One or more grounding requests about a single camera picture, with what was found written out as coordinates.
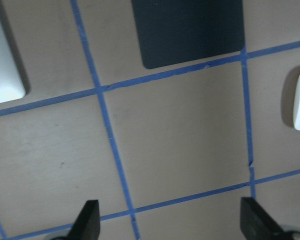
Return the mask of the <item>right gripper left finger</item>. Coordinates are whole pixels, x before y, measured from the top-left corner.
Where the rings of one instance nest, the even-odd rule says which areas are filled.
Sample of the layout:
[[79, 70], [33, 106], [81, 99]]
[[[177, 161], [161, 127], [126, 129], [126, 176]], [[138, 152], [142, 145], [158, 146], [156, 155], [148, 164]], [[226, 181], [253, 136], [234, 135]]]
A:
[[88, 200], [67, 237], [70, 240], [98, 240], [101, 232], [100, 209], [98, 200]]

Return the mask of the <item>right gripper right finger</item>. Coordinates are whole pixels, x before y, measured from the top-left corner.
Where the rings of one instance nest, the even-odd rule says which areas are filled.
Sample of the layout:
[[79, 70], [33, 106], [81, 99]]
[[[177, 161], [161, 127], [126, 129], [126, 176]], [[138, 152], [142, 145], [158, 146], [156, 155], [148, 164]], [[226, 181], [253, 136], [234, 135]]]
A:
[[246, 240], [284, 240], [285, 231], [253, 197], [240, 200], [240, 230]]

